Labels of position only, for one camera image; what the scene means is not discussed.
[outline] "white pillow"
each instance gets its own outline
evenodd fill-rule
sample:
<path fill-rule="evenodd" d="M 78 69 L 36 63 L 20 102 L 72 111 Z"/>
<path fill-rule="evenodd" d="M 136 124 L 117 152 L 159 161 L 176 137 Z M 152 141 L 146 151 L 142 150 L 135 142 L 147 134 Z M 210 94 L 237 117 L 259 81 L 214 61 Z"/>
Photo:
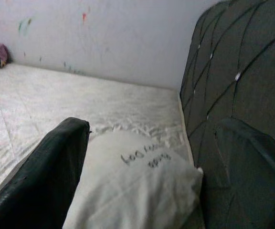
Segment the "white pillow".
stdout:
<path fill-rule="evenodd" d="M 199 203 L 202 170 L 129 131 L 97 136 L 64 229 L 177 229 Z"/>

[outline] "mattress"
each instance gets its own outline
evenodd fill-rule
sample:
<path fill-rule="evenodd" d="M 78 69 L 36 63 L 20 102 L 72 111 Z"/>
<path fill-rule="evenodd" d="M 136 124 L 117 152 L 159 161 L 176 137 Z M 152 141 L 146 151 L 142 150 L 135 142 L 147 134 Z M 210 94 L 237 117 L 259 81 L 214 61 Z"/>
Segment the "mattress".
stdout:
<path fill-rule="evenodd" d="M 193 164 L 176 91 L 18 64 L 0 69 L 0 183 L 67 117 L 109 131 L 150 136 Z"/>

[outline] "white wall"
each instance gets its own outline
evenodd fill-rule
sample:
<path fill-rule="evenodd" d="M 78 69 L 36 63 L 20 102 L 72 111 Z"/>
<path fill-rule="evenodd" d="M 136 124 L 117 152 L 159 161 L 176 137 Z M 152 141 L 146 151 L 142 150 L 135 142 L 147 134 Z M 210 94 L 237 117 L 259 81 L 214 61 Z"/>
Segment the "white wall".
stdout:
<path fill-rule="evenodd" d="M 0 0 L 0 42 L 18 63 L 179 90 L 195 23 L 216 2 Z"/>

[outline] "dark gray headboard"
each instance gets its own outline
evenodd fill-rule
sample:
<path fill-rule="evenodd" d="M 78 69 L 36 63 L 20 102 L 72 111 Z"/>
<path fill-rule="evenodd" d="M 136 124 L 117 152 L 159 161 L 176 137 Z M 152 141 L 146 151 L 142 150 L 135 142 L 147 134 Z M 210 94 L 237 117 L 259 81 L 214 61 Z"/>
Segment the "dark gray headboard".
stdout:
<path fill-rule="evenodd" d="M 224 228 L 230 187 L 214 129 L 234 117 L 275 140 L 275 0 L 225 1 L 202 14 L 180 97 L 195 165 L 205 172 L 206 225 Z"/>

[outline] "upholstered headboard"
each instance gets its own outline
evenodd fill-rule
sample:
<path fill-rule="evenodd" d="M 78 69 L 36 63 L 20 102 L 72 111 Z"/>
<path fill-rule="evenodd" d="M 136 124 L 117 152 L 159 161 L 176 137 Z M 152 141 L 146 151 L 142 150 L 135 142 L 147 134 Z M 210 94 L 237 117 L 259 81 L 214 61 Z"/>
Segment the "upholstered headboard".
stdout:
<path fill-rule="evenodd" d="M 206 226 L 225 228 L 234 195 L 215 129 L 234 117 L 275 140 L 275 0 L 224 1 L 202 14 L 180 97 L 195 165 L 205 172 Z"/>

